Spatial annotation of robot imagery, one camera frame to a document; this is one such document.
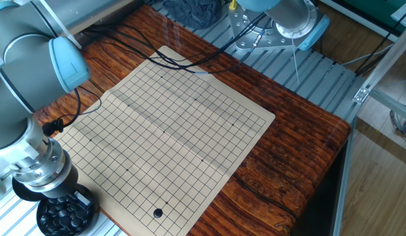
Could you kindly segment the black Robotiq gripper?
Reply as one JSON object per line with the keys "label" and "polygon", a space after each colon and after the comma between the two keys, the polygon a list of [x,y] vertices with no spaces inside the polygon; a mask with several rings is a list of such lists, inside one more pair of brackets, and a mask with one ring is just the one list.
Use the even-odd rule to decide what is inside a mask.
{"label": "black Robotiq gripper", "polygon": [[59,175],[52,182],[41,186],[40,192],[48,198],[59,198],[74,193],[75,198],[81,202],[82,205],[88,207],[91,201],[82,193],[76,191],[77,181],[79,174],[77,169],[72,165],[63,172],[63,175]]}

